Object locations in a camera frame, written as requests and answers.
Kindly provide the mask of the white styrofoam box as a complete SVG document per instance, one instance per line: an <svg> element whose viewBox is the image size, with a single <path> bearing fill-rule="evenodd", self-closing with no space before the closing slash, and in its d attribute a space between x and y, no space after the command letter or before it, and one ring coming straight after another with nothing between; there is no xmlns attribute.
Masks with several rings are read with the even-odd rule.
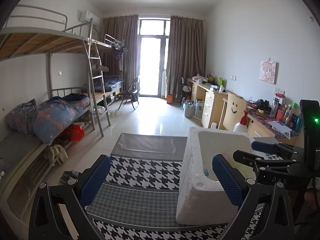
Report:
<svg viewBox="0 0 320 240"><path fill-rule="evenodd" d="M253 170L234 161L233 153L252 153L253 138L247 133L192 127L180 170L176 222L185 225L229 223L238 207L231 204L212 169L217 154L237 168L245 178L255 178Z"/></svg>

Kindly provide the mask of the white papers on desk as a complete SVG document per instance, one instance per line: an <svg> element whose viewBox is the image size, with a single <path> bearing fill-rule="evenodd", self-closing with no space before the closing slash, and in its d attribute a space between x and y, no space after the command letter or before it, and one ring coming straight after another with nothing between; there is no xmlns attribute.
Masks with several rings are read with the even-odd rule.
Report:
<svg viewBox="0 0 320 240"><path fill-rule="evenodd" d="M280 134L282 134L286 138L291 139L291 129L288 128L285 124L283 124L279 121L271 121L271 122L268 122L268 124L275 131L279 132Z"/></svg>

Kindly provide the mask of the wooden desk with drawers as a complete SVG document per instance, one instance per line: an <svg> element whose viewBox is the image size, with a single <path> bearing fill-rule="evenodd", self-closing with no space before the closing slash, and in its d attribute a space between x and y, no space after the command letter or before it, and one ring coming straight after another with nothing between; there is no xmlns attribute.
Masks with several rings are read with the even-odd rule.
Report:
<svg viewBox="0 0 320 240"><path fill-rule="evenodd" d="M201 126L210 128L212 125L221 130L231 131L234 125L240 121L243 110L249 109L247 117L247 132L253 137L273 137L279 142L295 146L303 146L303 133L292 132L287 138L272 128L270 122L275 119L269 114L260 113L252 108L252 104L242 97L226 92L211 91L208 85L196 83L192 79L187 80L191 87L191 100L203 101Z"/></svg>

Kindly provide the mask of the white red pump lotion bottle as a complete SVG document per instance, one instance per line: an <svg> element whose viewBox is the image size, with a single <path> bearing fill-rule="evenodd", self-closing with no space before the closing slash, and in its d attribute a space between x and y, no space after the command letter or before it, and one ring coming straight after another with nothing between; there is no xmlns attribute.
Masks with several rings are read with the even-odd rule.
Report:
<svg viewBox="0 0 320 240"><path fill-rule="evenodd" d="M244 114L241 117L240 121L237 122L234 126L233 131L234 132L243 132L247 133L247 115L248 115L248 110L244 110Z"/></svg>

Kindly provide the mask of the teal bottles on desk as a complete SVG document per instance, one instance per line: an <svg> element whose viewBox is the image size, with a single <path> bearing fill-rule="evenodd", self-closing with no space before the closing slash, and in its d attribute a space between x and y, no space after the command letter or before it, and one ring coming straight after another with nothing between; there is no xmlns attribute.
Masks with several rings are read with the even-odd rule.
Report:
<svg viewBox="0 0 320 240"><path fill-rule="evenodd" d="M300 132L302 119L300 116L293 114L289 123L289 127L296 133Z"/></svg>

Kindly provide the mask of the smiley face wooden chair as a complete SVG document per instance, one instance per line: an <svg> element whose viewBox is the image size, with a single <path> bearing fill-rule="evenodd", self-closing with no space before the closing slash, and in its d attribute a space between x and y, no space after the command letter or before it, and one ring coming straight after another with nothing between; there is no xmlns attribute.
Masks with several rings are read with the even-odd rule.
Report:
<svg viewBox="0 0 320 240"><path fill-rule="evenodd" d="M237 122L240 121L246 109L247 102L242 97L228 93L223 99L223 107L217 129L232 131Z"/></svg>

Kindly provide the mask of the white waste bin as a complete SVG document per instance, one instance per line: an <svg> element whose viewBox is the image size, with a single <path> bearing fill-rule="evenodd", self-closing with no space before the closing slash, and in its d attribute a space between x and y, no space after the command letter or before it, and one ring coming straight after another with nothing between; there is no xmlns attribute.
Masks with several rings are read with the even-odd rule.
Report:
<svg viewBox="0 0 320 240"><path fill-rule="evenodd" d="M183 104L184 116L186 118L192 118L195 114L196 105L194 102L187 100Z"/></svg>

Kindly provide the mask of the houndstooth table mat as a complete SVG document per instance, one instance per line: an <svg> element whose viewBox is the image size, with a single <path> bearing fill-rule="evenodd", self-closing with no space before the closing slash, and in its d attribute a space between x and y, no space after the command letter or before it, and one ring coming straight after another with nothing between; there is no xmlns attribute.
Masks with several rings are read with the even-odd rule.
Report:
<svg viewBox="0 0 320 240"><path fill-rule="evenodd" d="M120 152L129 136L118 140L111 169L87 208L105 239L217 239L228 223L185 225L176 222L180 170L187 137L156 136L156 147Z"/></svg>

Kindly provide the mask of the red plastic bag under bed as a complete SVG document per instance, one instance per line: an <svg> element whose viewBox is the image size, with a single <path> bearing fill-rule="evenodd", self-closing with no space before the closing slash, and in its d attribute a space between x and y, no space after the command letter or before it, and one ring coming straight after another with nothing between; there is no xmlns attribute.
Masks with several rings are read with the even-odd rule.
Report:
<svg viewBox="0 0 320 240"><path fill-rule="evenodd" d="M85 136L85 131L82 126L71 124L60 135L65 140L79 142Z"/></svg>

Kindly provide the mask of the blue plaid quilt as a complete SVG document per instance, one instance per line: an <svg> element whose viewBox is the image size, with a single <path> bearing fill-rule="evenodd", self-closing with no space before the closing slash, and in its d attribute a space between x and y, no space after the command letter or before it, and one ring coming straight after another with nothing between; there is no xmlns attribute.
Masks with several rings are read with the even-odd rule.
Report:
<svg viewBox="0 0 320 240"><path fill-rule="evenodd" d="M5 124L13 131L36 136L49 145L85 113L89 104L88 96L75 93L54 96L40 105L32 99L13 108L5 116Z"/></svg>

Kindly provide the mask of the brown curtain right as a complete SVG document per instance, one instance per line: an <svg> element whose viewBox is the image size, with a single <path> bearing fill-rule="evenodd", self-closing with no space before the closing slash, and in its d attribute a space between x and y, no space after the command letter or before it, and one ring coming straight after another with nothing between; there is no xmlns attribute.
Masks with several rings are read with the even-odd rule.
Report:
<svg viewBox="0 0 320 240"><path fill-rule="evenodd" d="M171 16L166 70L167 94L175 95L181 79L206 71L206 36L202 20Z"/></svg>

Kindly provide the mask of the black folding chair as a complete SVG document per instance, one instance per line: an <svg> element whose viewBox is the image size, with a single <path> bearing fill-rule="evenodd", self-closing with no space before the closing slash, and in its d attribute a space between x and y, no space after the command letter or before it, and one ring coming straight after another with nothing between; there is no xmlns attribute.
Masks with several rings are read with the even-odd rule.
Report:
<svg viewBox="0 0 320 240"><path fill-rule="evenodd" d="M121 100L121 103L118 107L118 110L120 110L123 102L125 102L125 104L126 104L128 100L131 101L131 105L132 105L133 109L134 110L136 109L136 107L134 106L133 103L137 102L137 105L139 105L139 101L138 101L139 90L137 89L139 82L140 82L140 76L135 77L135 79L129 85L128 90L123 91L119 94L121 96L122 100Z"/></svg>

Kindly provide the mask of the metal bed ladder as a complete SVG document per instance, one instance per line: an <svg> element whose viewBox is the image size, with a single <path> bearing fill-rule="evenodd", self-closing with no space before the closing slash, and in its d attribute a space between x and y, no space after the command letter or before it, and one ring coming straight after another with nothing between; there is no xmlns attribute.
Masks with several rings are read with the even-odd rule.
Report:
<svg viewBox="0 0 320 240"><path fill-rule="evenodd" d="M100 53L98 50L99 42L88 38L86 42L82 43L84 53L87 60L87 96L90 99L90 111L92 118L93 129L95 124L98 125L99 131L102 137L104 137L104 129L101 123L103 117L107 117L108 125L111 125L106 90L104 83L104 72L108 71L108 68L102 65Z"/></svg>

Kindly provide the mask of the metal bunk bed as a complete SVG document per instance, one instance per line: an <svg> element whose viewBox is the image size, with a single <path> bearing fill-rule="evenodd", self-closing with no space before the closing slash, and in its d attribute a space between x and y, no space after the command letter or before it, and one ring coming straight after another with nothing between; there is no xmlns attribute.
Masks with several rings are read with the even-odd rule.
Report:
<svg viewBox="0 0 320 240"><path fill-rule="evenodd" d="M100 43L100 57L111 51L92 21L69 27L65 14L24 4L16 6L1 29L1 212L21 238L28 236L39 183L64 161L54 150L67 148L71 141L59 135L51 144L44 144L36 136L8 128L5 116L32 99L40 105L54 96L87 96L82 43L88 38ZM90 104L76 120L93 128Z"/></svg>

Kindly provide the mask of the white air conditioner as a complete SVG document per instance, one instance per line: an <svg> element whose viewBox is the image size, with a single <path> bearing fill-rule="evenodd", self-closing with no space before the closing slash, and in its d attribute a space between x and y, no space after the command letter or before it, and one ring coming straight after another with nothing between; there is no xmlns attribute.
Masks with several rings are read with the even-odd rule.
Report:
<svg viewBox="0 0 320 240"><path fill-rule="evenodd" d="M89 11L82 11L80 13L79 21L82 23L89 23L90 21L92 21L93 25L96 27L98 27L100 24L100 18Z"/></svg>

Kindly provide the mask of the pink anime wall picture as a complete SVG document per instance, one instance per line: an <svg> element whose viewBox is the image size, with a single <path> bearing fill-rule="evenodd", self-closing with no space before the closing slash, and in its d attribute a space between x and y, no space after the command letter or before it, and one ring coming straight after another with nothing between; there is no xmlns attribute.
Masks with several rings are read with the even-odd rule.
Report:
<svg viewBox="0 0 320 240"><path fill-rule="evenodd" d="M271 84L275 84L276 74L277 74L276 61L266 60L261 62L259 80L268 82Z"/></svg>

